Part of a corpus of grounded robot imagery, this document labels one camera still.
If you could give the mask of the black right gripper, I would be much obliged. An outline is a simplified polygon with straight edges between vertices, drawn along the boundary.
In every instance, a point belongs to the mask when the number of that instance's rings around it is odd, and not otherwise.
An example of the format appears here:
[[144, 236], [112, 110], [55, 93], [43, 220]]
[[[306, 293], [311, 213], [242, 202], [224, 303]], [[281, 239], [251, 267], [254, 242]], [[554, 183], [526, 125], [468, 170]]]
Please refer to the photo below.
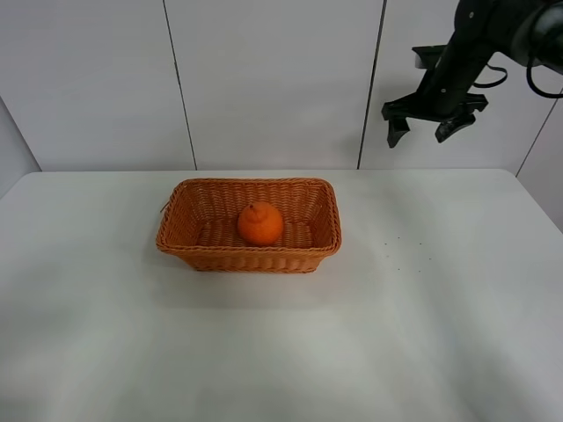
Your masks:
[[526, 67], [537, 64], [530, 55], [535, 49], [533, 26], [540, 13], [539, 1], [459, 2], [454, 33], [426, 70], [416, 92], [383, 106], [389, 148], [394, 149], [410, 131], [405, 118], [441, 121], [435, 131], [439, 142], [474, 124], [473, 113], [445, 119], [461, 109], [466, 94], [494, 54], [502, 53]]

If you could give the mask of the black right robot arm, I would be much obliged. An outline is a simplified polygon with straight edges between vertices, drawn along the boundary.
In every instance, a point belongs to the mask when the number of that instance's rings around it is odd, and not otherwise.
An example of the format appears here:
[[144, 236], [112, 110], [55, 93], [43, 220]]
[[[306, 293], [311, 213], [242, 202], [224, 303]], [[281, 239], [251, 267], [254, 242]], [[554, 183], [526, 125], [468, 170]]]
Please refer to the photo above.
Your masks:
[[390, 148], [409, 132], [410, 119], [437, 123], [438, 142], [472, 125], [474, 114], [482, 112], [488, 102], [470, 89], [485, 87], [477, 79], [496, 53], [525, 67], [527, 84], [538, 96], [560, 99], [561, 94], [537, 87], [532, 70], [544, 66], [562, 71], [562, 3], [461, 1], [449, 42], [414, 47], [413, 51], [425, 74], [415, 92], [383, 105]]

